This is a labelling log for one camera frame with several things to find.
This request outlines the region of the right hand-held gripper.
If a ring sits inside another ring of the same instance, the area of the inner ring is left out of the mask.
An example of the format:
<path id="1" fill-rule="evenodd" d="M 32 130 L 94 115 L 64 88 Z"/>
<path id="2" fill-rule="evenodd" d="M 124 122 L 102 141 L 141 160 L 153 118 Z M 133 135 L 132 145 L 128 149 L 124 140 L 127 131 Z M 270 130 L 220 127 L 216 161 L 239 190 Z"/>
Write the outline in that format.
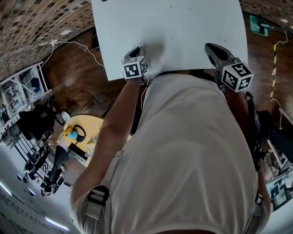
<path id="1" fill-rule="evenodd" d="M 214 43 L 206 43 L 205 52 L 215 67 L 215 82 L 219 87 L 225 85 L 235 93 L 249 88 L 254 74 L 245 62 Z"/>

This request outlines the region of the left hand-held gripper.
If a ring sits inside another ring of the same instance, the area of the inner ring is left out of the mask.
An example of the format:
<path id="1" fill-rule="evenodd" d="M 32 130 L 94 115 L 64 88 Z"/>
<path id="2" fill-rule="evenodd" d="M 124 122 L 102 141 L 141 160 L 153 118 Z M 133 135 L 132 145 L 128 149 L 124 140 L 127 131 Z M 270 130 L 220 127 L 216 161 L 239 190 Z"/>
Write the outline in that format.
<path id="1" fill-rule="evenodd" d="M 137 79 L 141 84 L 151 82 L 156 77 L 156 73 L 151 73 L 151 61 L 151 56 L 145 57 L 144 46 L 130 50 L 121 60 L 124 79 Z"/>

